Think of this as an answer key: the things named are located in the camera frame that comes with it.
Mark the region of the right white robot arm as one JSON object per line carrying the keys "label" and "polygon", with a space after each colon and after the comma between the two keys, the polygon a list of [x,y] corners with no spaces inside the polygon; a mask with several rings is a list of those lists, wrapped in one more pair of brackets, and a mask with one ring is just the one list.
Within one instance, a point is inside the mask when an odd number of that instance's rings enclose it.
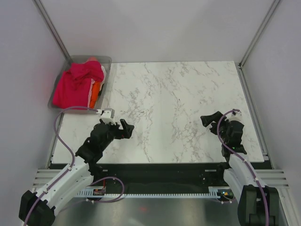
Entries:
{"label": "right white robot arm", "polygon": [[225,169],[215,174],[216,182],[229,185],[238,202],[238,221],[242,226],[277,226],[279,224],[279,194],[255,172],[242,144],[244,125],[236,119],[227,119],[217,111],[200,117],[222,144]]}

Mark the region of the red t shirt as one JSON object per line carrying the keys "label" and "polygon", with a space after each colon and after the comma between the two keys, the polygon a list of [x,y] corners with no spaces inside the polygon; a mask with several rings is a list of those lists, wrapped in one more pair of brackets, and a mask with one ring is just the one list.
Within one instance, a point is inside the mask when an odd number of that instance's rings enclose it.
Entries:
{"label": "red t shirt", "polygon": [[71,84],[75,90],[88,90],[91,80],[102,82],[103,72],[98,61],[85,62],[83,64],[72,63],[69,69]]}

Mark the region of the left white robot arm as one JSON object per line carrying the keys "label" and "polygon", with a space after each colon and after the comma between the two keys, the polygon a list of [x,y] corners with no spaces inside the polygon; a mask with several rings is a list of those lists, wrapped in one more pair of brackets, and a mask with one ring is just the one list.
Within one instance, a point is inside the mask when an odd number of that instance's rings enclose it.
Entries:
{"label": "left white robot arm", "polygon": [[74,159],[55,177],[35,192],[26,191],[21,197],[19,218],[26,226],[51,226],[65,205],[81,190],[99,185],[103,173],[97,162],[115,139],[130,139],[134,126],[124,119],[120,123],[100,120],[75,153]]}

